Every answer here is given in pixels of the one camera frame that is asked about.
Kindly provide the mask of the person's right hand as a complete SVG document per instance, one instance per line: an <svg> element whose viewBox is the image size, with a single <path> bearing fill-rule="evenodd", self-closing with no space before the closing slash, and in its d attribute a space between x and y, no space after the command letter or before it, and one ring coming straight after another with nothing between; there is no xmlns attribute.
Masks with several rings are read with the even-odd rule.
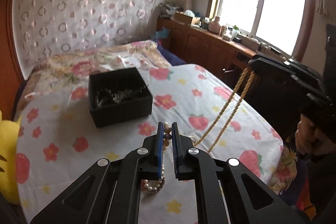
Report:
<svg viewBox="0 0 336 224"><path fill-rule="evenodd" d="M295 132L295 146L303 155L320 156L335 153L335 143L303 114L300 116Z"/></svg>

